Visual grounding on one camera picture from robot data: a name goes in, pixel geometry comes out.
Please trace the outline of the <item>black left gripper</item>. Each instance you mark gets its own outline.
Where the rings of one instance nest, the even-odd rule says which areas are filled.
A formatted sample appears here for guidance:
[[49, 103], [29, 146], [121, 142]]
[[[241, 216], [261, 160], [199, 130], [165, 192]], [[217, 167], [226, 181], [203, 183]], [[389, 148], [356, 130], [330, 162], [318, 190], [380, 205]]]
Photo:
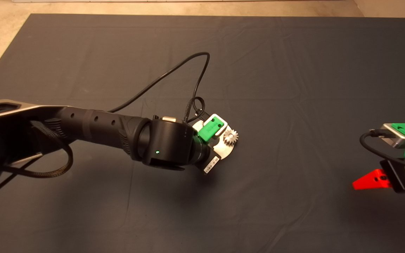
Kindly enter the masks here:
[[220, 156], [212, 149], [204, 151], [197, 161], [197, 169], [204, 174], [208, 174], [212, 168], [221, 160]]

